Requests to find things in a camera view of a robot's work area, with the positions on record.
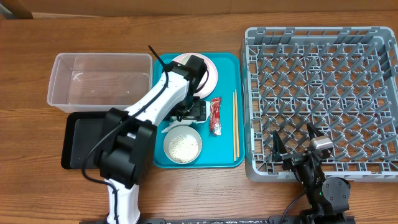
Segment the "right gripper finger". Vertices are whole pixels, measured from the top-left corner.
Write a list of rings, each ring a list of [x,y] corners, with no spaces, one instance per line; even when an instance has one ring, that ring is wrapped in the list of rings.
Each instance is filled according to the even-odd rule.
[[[287,153],[285,145],[282,142],[277,131],[273,131],[272,138],[273,138],[272,158],[273,159],[282,159],[282,156]]]
[[[308,131],[308,136],[310,140],[315,139],[315,138],[323,138],[325,135],[318,130],[313,123],[307,123],[307,131]]]

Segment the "red sauce packet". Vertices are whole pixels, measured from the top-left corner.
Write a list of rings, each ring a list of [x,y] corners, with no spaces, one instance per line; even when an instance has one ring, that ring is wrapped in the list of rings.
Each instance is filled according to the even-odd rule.
[[[210,132],[214,136],[221,135],[221,97],[213,98],[210,102]]]

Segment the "white napkin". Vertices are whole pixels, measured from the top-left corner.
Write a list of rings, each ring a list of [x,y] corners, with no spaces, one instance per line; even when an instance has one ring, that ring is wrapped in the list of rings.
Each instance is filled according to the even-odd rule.
[[[205,123],[207,121],[207,119],[205,119],[204,121],[198,121],[198,120],[188,120],[188,119],[183,119],[181,121],[172,121],[171,123],[169,123],[169,125],[163,129],[161,131],[161,133],[167,133],[169,132],[171,129],[176,128],[178,126],[190,126],[191,124],[202,124]]]

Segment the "grey bowl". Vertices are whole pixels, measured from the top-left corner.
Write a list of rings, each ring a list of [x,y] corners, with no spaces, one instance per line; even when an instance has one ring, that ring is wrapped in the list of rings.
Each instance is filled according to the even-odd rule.
[[[166,156],[171,160],[171,157],[169,156],[169,152],[168,152],[168,146],[169,146],[171,140],[179,135],[191,135],[198,141],[199,152],[196,156],[196,158],[197,158],[201,153],[203,144],[202,144],[201,136],[199,135],[199,133],[195,129],[193,129],[189,126],[179,126],[179,127],[173,128],[166,134],[165,139],[164,139],[164,152],[165,152]]]

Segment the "white rice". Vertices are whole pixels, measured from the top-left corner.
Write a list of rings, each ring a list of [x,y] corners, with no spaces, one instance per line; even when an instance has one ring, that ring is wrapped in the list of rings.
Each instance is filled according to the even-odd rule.
[[[179,135],[171,140],[168,152],[171,160],[186,164],[196,158],[199,152],[199,144],[191,135]]]

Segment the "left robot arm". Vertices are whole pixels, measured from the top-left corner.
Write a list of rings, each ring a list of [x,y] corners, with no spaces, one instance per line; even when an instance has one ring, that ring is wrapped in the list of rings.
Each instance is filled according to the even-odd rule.
[[[143,98],[125,110],[106,113],[101,140],[92,150],[100,182],[109,192],[106,223],[139,221],[139,186],[152,164],[157,128],[165,119],[172,119],[172,126],[208,119],[210,104],[197,96],[207,77],[205,60],[196,55],[183,63],[165,63],[159,81]]]

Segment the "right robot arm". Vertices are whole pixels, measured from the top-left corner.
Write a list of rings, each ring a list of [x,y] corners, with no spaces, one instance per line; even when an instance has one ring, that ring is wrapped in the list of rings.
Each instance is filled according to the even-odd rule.
[[[334,149],[332,140],[319,131],[312,123],[307,124],[310,144],[303,152],[291,153],[286,150],[277,131],[272,134],[272,160],[282,162],[283,170],[291,170],[303,186],[297,196],[279,217],[270,217],[270,222],[279,223],[319,223],[352,224],[354,216],[347,216],[351,185],[341,177],[326,177],[322,162],[331,156]],[[310,208],[302,210],[297,216],[287,214],[297,201],[306,196]]]

